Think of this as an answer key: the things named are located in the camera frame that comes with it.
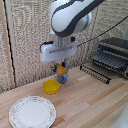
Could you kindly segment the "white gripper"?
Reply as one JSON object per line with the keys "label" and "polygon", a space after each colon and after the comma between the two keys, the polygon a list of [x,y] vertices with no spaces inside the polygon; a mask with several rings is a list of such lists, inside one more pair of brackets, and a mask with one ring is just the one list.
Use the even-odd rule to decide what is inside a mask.
{"label": "white gripper", "polygon": [[[77,45],[75,43],[70,43],[66,46],[58,47],[54,44],[42,44],[40,51],[41,61],[48,63],[75,55],[77,51]],[[62,62],[62,66],[67,68],[66,62]],[[50,65],[50,69],[56,71],[56,65]]]}

